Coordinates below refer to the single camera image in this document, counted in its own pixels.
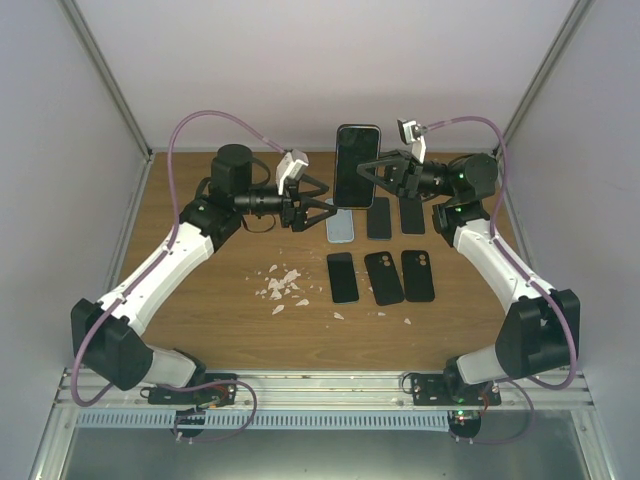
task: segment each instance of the wooden table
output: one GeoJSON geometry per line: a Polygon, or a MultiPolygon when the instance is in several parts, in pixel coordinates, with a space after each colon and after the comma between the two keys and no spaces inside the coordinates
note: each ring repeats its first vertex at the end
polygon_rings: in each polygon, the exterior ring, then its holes
{"type": "MultiPolygon", "coordinates": [[[[210,171],[214,154],[176,154],[175,177],[181,208],[210,171]]],[[[443,162],[456,155],[433,154],[443,162]]],[[[272,170],[277,154],[256,154],[272,170]]],[[[171,226],[165,155],[152,167],[136,221],[123,278],[128,276],[167,235],[171,226]]],[[[307,173],[332,185],[333,153],[309,155],[307,173]]],[[[254,181],[263,178],[257,168],[254,181]]],[[[388,196],[381,189],[377,194],[388,196]]],[[[485,202],[493,208],[493,199],[485,202]]],[[[157,312],[144,340],[164,348],[179,348],[219,369],[335,369],[424,370],[441,369],[445,361],[489,345],[504,320],[498,300],[473,266],[432,226],[431,206],[424,207],[427,234],[403,235],[397,200],[391,200],[393,238],[366,237],[366,212],[354,211],[356,240],[330,244],[324,224],[302,233],[278,227],[265,234],[240,230],[206,263],[198,267],[157,312]],[[379,307],[369,290],[364,266],[368,253],[388,250],[400,268],[400,253],[407,249],[429,252],[436,299],[432,303],[403,302],[379,307]],[[327,274],[326,256],[353,254],[360,301],[335,305],[327,274]],[[277,269],[269,273],[276,265],[277,269]],[[267,288],[267,278],[281,279],[285,269],[302,274],[300,290],[282,300],[256,295],[267,288]],[[301,299],[308,306],[295,306],[301,299]],[[284,310],[272,315],[282,304],[284,310]],[[344,320],[334,318],[339,313],[344,320]]],[[[249,219],[254,229],[268,226],[269,218],[249,219]]],[[[498,228],[513,246],[506,212],[498,228]]]]}

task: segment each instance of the gray wall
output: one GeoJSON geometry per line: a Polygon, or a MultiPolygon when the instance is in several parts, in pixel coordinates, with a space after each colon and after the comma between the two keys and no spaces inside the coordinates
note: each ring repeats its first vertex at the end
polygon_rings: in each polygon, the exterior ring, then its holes
{"type": "Polygon", "coordinates": [[[640,429],[640,3],[597,1],[512,143],[540,272],[582,301],[581,365],[623,478],[640,429]]]}
{"type": "MultiPolygon", "coordinates": [[[[166,148],[188,113],[239,115],[287,147],[327,150],[342,123],[485,115],[505,127],[573,0],[78,0],[149,144],[166,148]]],[[[240,142],[201,120],[183,147],[240,142]]],[[[482,125],[430,137],[492,148],[482,125]]]]}
{"type": "Polygon", "coordinates": [[[0,2],[0,65],[0,478],[21,479],[142,160],[56,2],[0,2]]]}

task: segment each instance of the metal frame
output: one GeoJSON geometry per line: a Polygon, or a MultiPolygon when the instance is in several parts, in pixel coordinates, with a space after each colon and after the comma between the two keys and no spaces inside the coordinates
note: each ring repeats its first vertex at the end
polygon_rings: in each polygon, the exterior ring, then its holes
{"type": "Polygon", "coordinates": [[[122,91],[118,86],[118,82],[116,81],[116,78],[113,76],[113,73],[111,72],[111,69],[107,64],[107,61],[102,55],[102,52],[98,47],[98,43],[91,33],[91,30],[89,29],[89,26],[87,25],[87,22],[84,19],[80,8],[76,4],[75,0],[58,0],[58,3],[60,4],[62,11],[67,16],[69,24],[76,32],[78,40],[87,53],[87,57],[89,57],[93,65],[96,67],[102,83],[111,96],[114,106],[120,112],[124,123],[129,128],[131,135],[138,144],[138,148],[145,156],[145,158],[148,159],[152,154],[151,147],[149,147],[149,144],[145,140],[144,134],[142,133],[138,122],[133,116],[129,105],[127,104],[127,101],[125,100],[124,95],[122,94],[122,91]]]}
{"type": "MultiPolygon", "coordinates": [[[[455,404],[448,407],[414,406],[411,395],[402,391],[400,379],[404,372],[399,371],[241,370],[235,373],[256,390],[260,402],[260,420],[257,420],[256,428],[273,430],[302,426],[315,430],[446,431],[442,424],[446,412],[459,408],[455,404]]],[[[566,370],[552,371],[538,377],[550,383],[559,383],[564,376],[566,370]]],[[[546,390],[526,379],[518,382],[531,396],[536,410],[571,411],[591,478],[616,478],[591,395],[581,373],[571,387],[560,392],[546,390]]],[[[105,383],[102,377],[91,370],[82,370],[79,393],[89,398],[105,383]]],[[[148,405],[140,396],[142,387],[127,392],[112,389],[95,408],[82,409],[73,403],[70,371],[65,371],[30,478],[61,478],[76,429],[167,428],[171,425],[175,411],[184,407],[148,405]]],[[[500,389],[503,403],[492,407],[492,410],[528,410],[524,397],[517,389],[509,384],[501,384],[500,389]]],[[[251,408],[251,396],[240,389],[236,393],[235,405],[208,412],[204,428],[233,428],[246,418],[251,408]]]]}

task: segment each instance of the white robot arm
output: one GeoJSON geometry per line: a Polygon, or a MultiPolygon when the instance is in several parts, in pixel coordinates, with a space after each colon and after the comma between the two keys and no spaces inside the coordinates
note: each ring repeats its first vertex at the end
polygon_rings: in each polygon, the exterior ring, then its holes
{"type": "Polygon", "coordinates": [[[212,162],[218,174],[215,182],[207,179],[209,193],[186,205],[177,233],[172,231],[129,278],[98,302],[83,299],[76,304],[71,312],[76,354],[96,321],[117,305],[88,340],[85,365],[122,390],[141,382],[171,387],[202,383],[205,368],[197,359],[148,346],[140,338],[158,308],[240,228],[243,215],[277,214],[282,227],[298,232],[337,211],[314,198],[329,187],[305,175],[309,162],[303,152],[287,152],[277,169],[277,184],[261,188],[251,184],[252,161],[251,150],[242,145],[222,147],[212,162]],[[316,188],[301,192],[301,182],[316,188]],[[323,212],[309,217],[310,207],[323,212]]]}
{"type": "MultiPolygon", "coordinates": [[[[506,313],[494,345],[447,362],[444,378],[450,397],[458,401],[460,392],[469,386],[568,365],[569,337],[577,352],[580,302],[571,290],[556,291],[540,278],[492,229],[482,200],[496,192],[495,158],[476,154],[449,164],[428,162],[424,159],[428,128],[414,120],[398,120],[398,127],[404,143],[412,145],[411,152],[382,154],[376,161],[359,165],[358,173],[398,197],[449,197],[433,207],[434,228],[480,272],[506,313]],[[384,169],[382,176],[371,173],[379,167],[384,169]]],[[[477,396],[477,387],[472,390],[477,396]]]]}

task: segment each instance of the purple cable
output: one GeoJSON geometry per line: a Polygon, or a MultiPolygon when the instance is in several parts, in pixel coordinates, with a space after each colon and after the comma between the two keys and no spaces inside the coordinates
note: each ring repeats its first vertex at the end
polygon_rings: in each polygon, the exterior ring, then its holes
{"type": "Polygon", "coordinates": [[[533,430],[533,427],[535,426],[535,423],[536,423],[536,410],[533,407],[533,400],[531,400],[531,397],[525,391],[525,389],[522,388],[520,385],[518,385],[513,380],[503,380],[503,381],[507,382],[507,383],[510,383],[511,385],[516,387],[518,390],[520,390],[520,393],[522,393],[522,395],[524,396],[524,399],[529,404],[529,410],[531,411],[531,417],[529,418],[529,422],[527,423],[527,427],[522,432],[520,432],[518,435],[515,435],[515,436],[510,437],[510,438],[505,438],[503,440],[477,440],[476,441],[476,440],[474,440],[472,438],[460,437],[458,435],[455,435],[451,430],[449,430],[449,435],[451,435],[456,440],[458,440],[458,439],[468,440],[469,443],[476,444],[476,445],[506,445],[508,443],[516,442],[516,441],[524,438],[525,436],[527,436],[533,430]]]}
{"type": "Polygon", "coordinates": [[[191,120],[199,117],[204,117],[204,116],[222,117],[222,118],[226,118],[227,120],[231,120],[232,122],[240,125],[242,128],[247,130],[253,136],[258,138],[258,140],[264,142],[265,144],[267,144],[277,152],[284,153],[284,149],[280,145],[278,145],[272,140],[269,140],[267,137],[261,135],[257,130],[252,128],[250,125],[248,125],[247,123],[240,120],[238,117],[235,117],[229,113],[220,112],[217,110],[201,110],[199,112],[194,112],[191,115],[188,115],[187,117],[183,118],[180,121],[180,123],[176,126],[175,130],[171,134],[171,139],[169,140],[169,148],[167,149],[167,170],[169,174],[169,193],[171,194],[171,204],[173,206],[173,226],[171,228],[171,235],[169,236],[169,241],[167,242],[167,250],[163,250],[153,260],[153,262],[151,262],[151,264],[149,264],[149,266],[145,268],[144,271],[133,280],[133,282],[131,282],[131,285],[129,285],[122,292],[122,297],[116,300],[115,302],[113,302],[113,304],[111,304],[111,306],[107,308],[104,311],[104,313],[100,315],[100,317],[98,317],[96,322],[89,329],[84,339],[82,340],[82,343],[78,348],[78,353],[76,354],[76,358],[73,361],[73,369],[71,370],[71,397],[73,398],[73,401],[81,407],[90,407],[91,405],[94,405],[113,386],[113,384],[111,383],[107,384],[91,400],[83,400],[82,398],[80,398],[80,394],[78,393],[78,374],[80,372],[80,367],[82,365],[82,359],[84,358],[84,354],[86,353],[87,348],[89,347],[89,343],[91,343],[91,340],[93,339],[98,329],[107,320],[107,318],[109,318],[109,316],[114,312],[114,310],[118,308],[118,306],[126,300],[127,296],[140,284],[140,282],[142,282],[160,264],[160,262],[162,262],[164,257],[167,256],[168,250],[171,250],[171,247],[173,247],[173,244],[176,241],[176,237],[178,236],[178,229],[180,227],[180,211],[178,207],[178,194],[176,192],[176,185],[173,177],[173,150],[175,147],[176,139],[178,138],[178,135],[182,130],[182,128],[191,120]]]}
{"type": "Polygon", "coordinates": [[[503,172],[502,172],[502,185],[500,186],[500,192],[498,193],[498,200],[496,201],[496,205],[493,208],[493,212],[491,213],[491,220],[489,221],[489,233],[491,235],[491,241],[495,243],[496,248],[500,251],[504,259],[507,260],[509,264],[511,264],[511,266],[520,274],[520,276],[524,279],[525,282],[531,285],[540,294],[540,296],[542,296],[542,298],[545,299],[545,301],[551,306],[551,309],[558,317],[558,321],[560,322],[562,331],[564,332],[564,335],[567,339],[567,346],[569,347],[569,374],[567,375],[567,378],[558,385],[552,385],[549,383],[542,382],[535,377],[528,377],[528,378],[533,383],[540,385],[541,387],[548,388],[550,390],[562,390],[564,388],[567,388],[569,385],[571,385],[571,382],[573,382],[573,379],[576,376],[577,363],[578,363],[576,345],[573,341],[573,335],[571,334],[571,329],[569,328],[567,319],[564,316],[564,313],[562,313],[562,310],[560,309],[556,301],[553,298],[551,298],[551,296],[547,292],[545,292],[544,289],[540,287],[540,285],[538,285],[531,278],[531,276],[518,264],[516,259],[513,258],[513,256],[511,256],[511,254],[507,251],[507,249],[502,244],[502,241],[496,235],[496,220],[498,218],[498,211],[500,210],[500,207],[504,202],[504,197],[505,197],[506,188],[507,188],[507,178],[508,178],[508,172],[509,172],[508,170],[509,169],[509,152],[507,150],[507,145],[504,140],[504,136],[502,135],[502,132],[500,131],[498,126],[495,123],[493,123],[491,120],[485,117],[478,117],[473,115],[465,116],[465,117],[456,117],[456,118],[452,118],[451,120],[444,120],[441,122],[432,123],[431,125],[427,125],[427,131],[429,132],[431,130],[437,130],[438,128],[446,127],[447,125],[453,125],[454,123],[461,123],[461,122],[484,123],[485,125],[488,125],[489,127],[491,127],[491,130],[493,130],[493,132],[496,134],[496,137],[498,137],[498,142],[500,143],[500,149],[502,150],[503,172]]]}
{"type": "MultiPolygon", "coordinates": [[[[203,383],[202,385],[196,385],[195,387],[172,387],[171,385],[159,385],[162,388],[166,388],[167,390],[171,390],[173,392],[195,392],[198,390],[204,390],[206,388],[212,388],[212,387],[217,387],[220,385],[239,385],[241,387],[246,388],[247,390],[249,390],[249,393],[251,394],[251,397],[253,398],[253,408],[251,409],[251,414],[249,415],[249,418],[247,419],[246,422],[244,422],[240,427],[238,427],[236,430],[233,430],[231,433],[228,433],[226,435],[221,435],[219,437],[210,437],[210,438],[202,438],[202,439],[198,439],[195,440],[193,438],[189,439],[189,443],[211,443],[211,442],[219,442],[222,440],[227,440],[228,438],[231,437],[235,437],[236,435],[244,432],[247,427],[249,427],[249,425],[251,425],[251,423],[253,423],[253,419],[256,417],[256,412],[258,411],[258,397],[256,395],[255,390],[247,383],[242,382],[240,380],[219,380],[217,382],[209,382],[209,383],[203,383]]],[[[180,424],[180,418],[176,417],[176,422],[173,426],[173,434],[176,436],[176,438],[180,438],[178,435],[178,425],[180,424]]]]}

